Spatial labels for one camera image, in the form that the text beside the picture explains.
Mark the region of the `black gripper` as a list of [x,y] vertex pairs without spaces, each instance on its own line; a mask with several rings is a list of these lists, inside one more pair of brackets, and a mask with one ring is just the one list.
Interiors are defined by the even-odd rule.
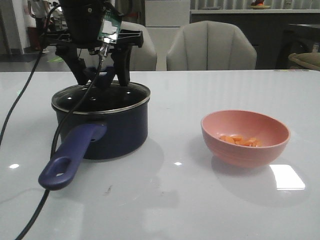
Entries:
[[83,58],[78,57],[78,49],[119,45],[112,51],[111,58],[120,86],[128,86],[132,46],[142,47],[142,31],[121,29],[120,26],[116,43],[100,41],[98,34],[106,10],[118,13],[123,22],[123,18],[132,13],[133,1],[127,1],[125,12],[118,11],[109,0],[60,0],[57,6],[62,9],[66,29],[46,33],[43,36],[44,44],[56,46],[55,54],[64,60],[77,83],[86,85],[88,82],[84,73],[86,64]]

